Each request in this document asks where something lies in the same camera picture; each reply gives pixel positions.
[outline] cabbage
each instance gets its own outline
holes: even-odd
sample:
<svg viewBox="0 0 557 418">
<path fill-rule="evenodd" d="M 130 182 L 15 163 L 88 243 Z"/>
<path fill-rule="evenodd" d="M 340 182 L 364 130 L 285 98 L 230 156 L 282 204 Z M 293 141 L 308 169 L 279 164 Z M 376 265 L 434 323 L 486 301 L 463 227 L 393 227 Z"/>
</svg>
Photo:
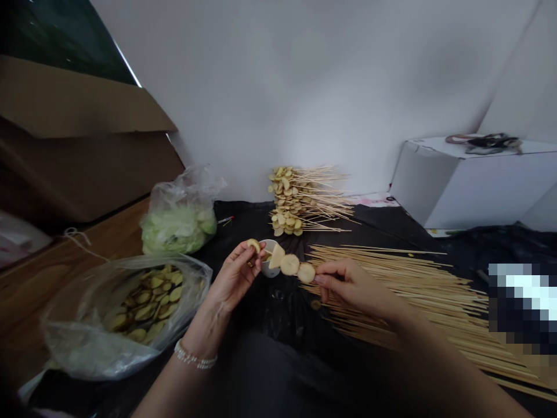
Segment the cabbage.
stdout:
<svg viewBox="0 0 557 418">
<path fill-rule="evenodd" d="M 177 206 L 147 214 L 141 227 L 145 254 L 191 254 L 216 233 L 216 219 L 212 208 L 197 211 L 191 206 Z"/>
</svg>

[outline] bracelet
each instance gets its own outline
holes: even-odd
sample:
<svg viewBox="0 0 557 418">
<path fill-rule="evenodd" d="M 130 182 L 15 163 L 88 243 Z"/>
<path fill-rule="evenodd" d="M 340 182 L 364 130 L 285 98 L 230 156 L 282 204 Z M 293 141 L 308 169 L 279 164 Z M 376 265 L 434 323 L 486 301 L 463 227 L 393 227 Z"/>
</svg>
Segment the bracelet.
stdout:
<svg viewBox="0 0 557 418">
<path fill-rule="evenodd" d="M 215 365 L 216 360 L 219 358 L 218 356 L 216 356 L 214 359 L 211 360 L 198 359 L 182 348 L 180 340 L 176 342 L 176 345 L 174 346 L 174 352 L 178 356 L 179 360 L 183 361 L 186 364 L 195 363 L 197 364 L 198 369 L 210 369 Z"/>
</svg>

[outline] plastic bag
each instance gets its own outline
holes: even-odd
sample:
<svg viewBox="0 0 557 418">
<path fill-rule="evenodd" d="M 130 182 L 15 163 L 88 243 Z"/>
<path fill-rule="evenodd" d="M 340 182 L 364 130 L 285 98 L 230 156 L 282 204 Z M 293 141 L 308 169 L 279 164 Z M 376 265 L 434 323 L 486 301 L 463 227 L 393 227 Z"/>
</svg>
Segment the plastic bag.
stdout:
<svg viewBox="0 0 557 418">
<path fill-rule="evenodd" d="M 205 166 L 189 167 L 174 181 L 156 184 L 149 213 L 140 222 L 143 252 L 199 250 L 216 233 L 213 203 L 226 185 Z"/>
<path fill-rule="evenodd" d="M 141 276 L 169 264 L 182 272 L 182 296 L 156 338 L 143 345 L 109 332 L 108 324 Z M 133 374 L 185 330 L 207 295 L 211 277 L 208 265 L 169 253 L 116 260 L 82 274 L 56 294 L 42 315 L 41 327 L 53 360 L 76 379 L 119 380 Z"/>
</svg>

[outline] woman's left hand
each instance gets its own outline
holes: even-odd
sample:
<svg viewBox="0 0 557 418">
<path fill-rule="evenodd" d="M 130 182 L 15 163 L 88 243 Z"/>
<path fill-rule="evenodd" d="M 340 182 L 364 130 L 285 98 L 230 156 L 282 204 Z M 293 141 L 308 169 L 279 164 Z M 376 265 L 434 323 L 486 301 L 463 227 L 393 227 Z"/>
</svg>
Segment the woman's left hand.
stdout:
<svg viewBox="0 0 557 418">
<path fill-rule="evenodd" d="M 253 247 L 248 247 L 247 241 L 241 242 L 232 251 L 212 284 L 206 301 L 219 305 L 228 313 L 234 310 L 261 271 L 261 258 L 265 256 L 266 243 L 259 245 L 259 254 L 255 253 Z"/>
</svg>

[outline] white cup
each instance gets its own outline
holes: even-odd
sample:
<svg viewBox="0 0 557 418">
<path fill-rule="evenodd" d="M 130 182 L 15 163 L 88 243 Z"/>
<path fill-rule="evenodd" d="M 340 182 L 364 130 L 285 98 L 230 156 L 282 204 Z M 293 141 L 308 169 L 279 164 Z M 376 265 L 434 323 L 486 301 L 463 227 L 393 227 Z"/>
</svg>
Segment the white cup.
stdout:
<svg viewBox="0 0 557 418">
<path fill-rule="evenodd" d="M 278 244 L 275 240 L 262 240 L 259 241 L 259 243 L 266 243 L 267 246 L 265 247 L 265 250 L 270 251 L 271 253 L 273 252 L 275 245 Z M 263 261 L 261 263 L 261 272 L 269 278 L 278 276 L 280 273 L 280 268 L 277 267 L 276 269 L 270 269 L 269 262 L 270 258 L 267 261 Z"/>
</svg>

